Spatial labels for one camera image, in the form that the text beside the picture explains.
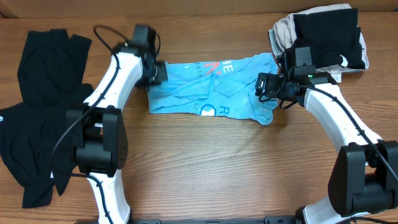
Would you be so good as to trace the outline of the black garment on left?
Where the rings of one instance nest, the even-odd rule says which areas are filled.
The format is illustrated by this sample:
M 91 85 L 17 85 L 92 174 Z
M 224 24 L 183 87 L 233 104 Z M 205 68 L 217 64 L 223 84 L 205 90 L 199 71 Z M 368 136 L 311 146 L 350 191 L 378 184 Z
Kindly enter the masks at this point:
M 62 139 L 66 111 L 93 92 L 84 84 L 91 39 L 65 29 L 27 35 L 17 71 L 22 102 L 1 110 L 1 158 L 23 186 L 22 208 L 49 205 L 63 194 L 75 165 L 70 140 Z

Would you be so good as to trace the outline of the beige folded garment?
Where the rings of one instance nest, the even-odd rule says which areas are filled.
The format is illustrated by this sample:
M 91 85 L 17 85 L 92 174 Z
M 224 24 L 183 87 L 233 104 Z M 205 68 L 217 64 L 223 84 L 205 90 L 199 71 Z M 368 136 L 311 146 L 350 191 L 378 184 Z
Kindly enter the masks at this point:
M 347 3 L 344 4 L 332 4 L 328 6 L 318 6 L 313 7 L 301 12 L 291 13 L 283 19 L 280 19 L 273 25 L 274 29 L 284 28 L 286 31 L 285 35 L 285 44 L 286 49 L 293 46 L 294 41 L 297 39 L 296 31 L 295 31 L 295 23 L 294 23 L 294 15 L 296 14 L 313 14 L 318 12 L 327 12 L 327 11 L 336 11 L 342 9 L 351 9 L 351 6 Z M 330 65 L 323 68 L 318 68 L 317 72 L 328 72 L 332 75 L 333 78 L 336 78 L 338 83 L 341 83 L 341 74 L 345 72 L 359 72 L 364 71 L 369 68 L 369 59 L 367 56 L 366 43 L 364 41 L 364 37 L 362 34 L 359 36 L 359 43 L 361 44 L 361 59 L 364 62 L 364 68 L 348 68 L 347 60 L 344 59 L 344 63 L 342 65 Z

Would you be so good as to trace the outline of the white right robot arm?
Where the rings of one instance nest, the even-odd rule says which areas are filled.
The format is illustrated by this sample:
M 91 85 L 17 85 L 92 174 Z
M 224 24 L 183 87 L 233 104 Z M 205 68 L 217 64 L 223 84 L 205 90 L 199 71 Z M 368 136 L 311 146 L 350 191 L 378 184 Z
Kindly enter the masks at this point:
M 325 198 L 292 216 L 267 217 L 265 223 L 352 223 L 397 208 L 397 141 L 385 141 L 369 129 L 330 74 L 260 73 L 255 90 L 262 103 L 276 98 L 304 107 L 338 153 Z

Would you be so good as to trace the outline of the light blue t-shirt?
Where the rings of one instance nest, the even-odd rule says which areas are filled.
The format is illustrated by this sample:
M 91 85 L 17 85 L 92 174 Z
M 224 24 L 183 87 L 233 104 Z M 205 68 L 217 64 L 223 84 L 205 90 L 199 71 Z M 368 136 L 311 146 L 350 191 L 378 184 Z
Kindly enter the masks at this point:
M 168 63 L 168 79 L 149 88 L 149 112 L 253 119 L 268 125 L 277 100 L 259 102 L 255 85 L 260 73 L 275 74 L 278 69 L 272 53 L 219 62 Z

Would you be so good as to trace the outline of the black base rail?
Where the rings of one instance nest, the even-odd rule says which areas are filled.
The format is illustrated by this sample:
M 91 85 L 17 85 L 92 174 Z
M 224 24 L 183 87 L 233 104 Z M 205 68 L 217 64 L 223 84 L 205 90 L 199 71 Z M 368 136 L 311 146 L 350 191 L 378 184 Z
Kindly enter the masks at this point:
M 260 219 L 224 219 L 224 220 L 160 220 L 160 219 L 128 219 L 127 224 L 290 224 L 296 223 L 295 217 L 286 216 L 266 216 Z

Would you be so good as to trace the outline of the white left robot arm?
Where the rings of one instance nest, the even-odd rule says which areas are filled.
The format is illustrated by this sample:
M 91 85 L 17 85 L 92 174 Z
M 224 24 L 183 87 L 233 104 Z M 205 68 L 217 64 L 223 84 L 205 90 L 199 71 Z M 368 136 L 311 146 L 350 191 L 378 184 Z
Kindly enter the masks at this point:
M 128 153 L 123 109 L 136 86 L 167 79 L 165 63 L 157 61 L 157 44 L 129 41 L 113 48 L 109 67 L 95 91 L 67 112 L 72 137 L 70 159 L 87 179 L 99 211 L 98 223 L 130 223 L 121 170 Z

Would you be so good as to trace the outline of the grey folded garment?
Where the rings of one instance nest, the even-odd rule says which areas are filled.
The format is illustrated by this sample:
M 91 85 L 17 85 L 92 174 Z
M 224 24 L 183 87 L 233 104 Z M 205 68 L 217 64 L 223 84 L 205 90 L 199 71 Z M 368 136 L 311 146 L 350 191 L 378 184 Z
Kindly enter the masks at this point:
M 269 30 L 269 40 L 271 43 L 271 49 L 278 66 L 282 65 L 283 62 L 282 57 L 286 49 L 285 35 L 286 31 L 284 28 L 277 28 L 277 29 L 272 28 Z

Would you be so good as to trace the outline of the black folded garment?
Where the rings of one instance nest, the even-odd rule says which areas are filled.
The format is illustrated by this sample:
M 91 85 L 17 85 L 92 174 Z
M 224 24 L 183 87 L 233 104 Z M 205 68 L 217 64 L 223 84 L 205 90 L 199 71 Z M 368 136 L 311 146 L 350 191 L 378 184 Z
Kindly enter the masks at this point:
M 293 48 L 310 47 L 317 68 L 341 65 L 364 69 L 356 8 L 294 15 Z

